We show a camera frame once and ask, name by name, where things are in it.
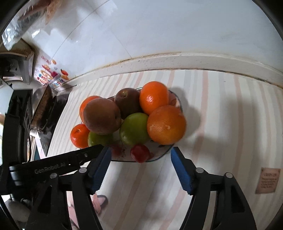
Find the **wall ledge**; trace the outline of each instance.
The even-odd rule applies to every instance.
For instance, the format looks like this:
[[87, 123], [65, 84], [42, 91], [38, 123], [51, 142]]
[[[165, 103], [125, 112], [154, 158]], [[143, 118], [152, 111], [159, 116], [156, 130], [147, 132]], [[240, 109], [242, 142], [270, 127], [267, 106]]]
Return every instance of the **wall ledge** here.
[[223, 54], [166, 53], [137, 57], [113, 63], [75, 77], [62, 84], [56, 91], [63, 91], [77, 84], [100, 77], [161, 69], [205, 69], [236, 73], [283, 87], [283, 72], [261, 62]]

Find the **screw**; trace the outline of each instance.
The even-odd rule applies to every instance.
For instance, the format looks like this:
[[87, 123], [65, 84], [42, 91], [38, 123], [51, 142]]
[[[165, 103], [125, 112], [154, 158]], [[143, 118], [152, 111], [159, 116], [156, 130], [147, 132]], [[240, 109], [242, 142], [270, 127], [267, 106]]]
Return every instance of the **screw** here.
[[196, 172], [197, 172], [197, 173], [203, 173], [204, 170], [203, 170], [202, 168], [196, 168]]
[[80, 168], [80, 169], [79, 169], [79, 172], [80, 172], [80, 173], [85, 173], [86, 171], [87, 171], [87, 168]]
[[228, 172], [227, 172], [227, 173], [225, 174], [225, 176], [228, 177], [228, 178], [233, 178], [233, 174], [232, 174], [232, 173], [228, 173]]
[[51, 178], [51, 179], [54, 179], [54, 178], [56, 178], [56, 177], [57, 177], [57, 173], [51, 173], [51, 174], [50, 174], [50, 178]]

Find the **brown pear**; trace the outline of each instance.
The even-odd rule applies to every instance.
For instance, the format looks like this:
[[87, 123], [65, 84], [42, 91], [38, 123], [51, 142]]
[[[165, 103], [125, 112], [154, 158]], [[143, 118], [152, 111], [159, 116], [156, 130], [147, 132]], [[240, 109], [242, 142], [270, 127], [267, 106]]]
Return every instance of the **brown pear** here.
[[83, 111], [83, 119], [91, 132], [100, 135], [114, 133], [122, 122], [119, 107], [105, 98], [90, 101]]

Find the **wall tile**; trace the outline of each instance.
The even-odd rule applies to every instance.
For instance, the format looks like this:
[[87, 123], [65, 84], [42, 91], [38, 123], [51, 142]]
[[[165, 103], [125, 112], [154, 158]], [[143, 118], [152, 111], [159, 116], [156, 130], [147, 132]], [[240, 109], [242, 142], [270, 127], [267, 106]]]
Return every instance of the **wall tile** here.
[[94, 10], [107, 2], [107, 0], [85, 0]]
[[76, 76], [129, 58], [125, 48], [95, 12], [70, 34], [54, 56]]
[[219, 53], [283, 70], [283, 41], [252, 1], [110, 0], [96, 12], [132, 57]]
[[93, 9], [83, 0], [63, 1], [45, 28], [33, 39], [27, 32], [24, 40], [53, 57], [69, 34], [92, 12]]

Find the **blue gripper pad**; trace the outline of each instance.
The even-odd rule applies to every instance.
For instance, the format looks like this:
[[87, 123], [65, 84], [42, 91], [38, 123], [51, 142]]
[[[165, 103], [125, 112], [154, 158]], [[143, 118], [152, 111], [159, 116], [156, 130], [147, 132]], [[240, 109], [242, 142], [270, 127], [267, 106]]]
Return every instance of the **blue gripper pad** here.
[[194, 170], [196, 169], [193, 162], [186, 159], [178, 147], [174, 147], [171, 150], [171, 161], [181, 183], [183, 190], [188, 194], [192, 192], [192, 180], [194, 176]]
[[92, 178], [91, 190], [93, 191], [93, 193], [100, 189], [111, 162], [111, 158], [111, 149], [107, 147], [105, 147], [97, 157], [93, 171], [89, 173], [89, 176]]

